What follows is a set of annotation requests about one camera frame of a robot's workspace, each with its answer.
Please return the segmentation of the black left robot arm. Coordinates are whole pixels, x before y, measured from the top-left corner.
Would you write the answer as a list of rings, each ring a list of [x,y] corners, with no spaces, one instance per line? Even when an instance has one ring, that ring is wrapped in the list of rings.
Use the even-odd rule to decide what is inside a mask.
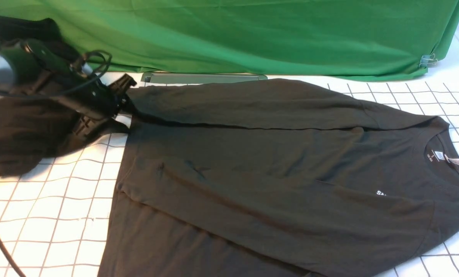
[[[80,54],[66,43],[51,18],[0,16],[0,98],[50,100],[80,115],[72,132],[82,140],[129,133],[116,120],[131,105],[126,92],[136,81],[127,74],[105,85],[111,65],[104,50]]]

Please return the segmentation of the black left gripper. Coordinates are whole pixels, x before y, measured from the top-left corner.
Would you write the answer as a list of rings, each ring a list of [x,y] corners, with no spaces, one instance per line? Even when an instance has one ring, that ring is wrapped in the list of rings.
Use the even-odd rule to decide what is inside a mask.
[[[137,82],[129,74],[108,86],[77,73],[41,74],[41,94],[80,113],[70,117],[70,144],[89,144],[114,133],[129,134],[130,128],[114,116],[121,108],[122,95],[135,86]]]

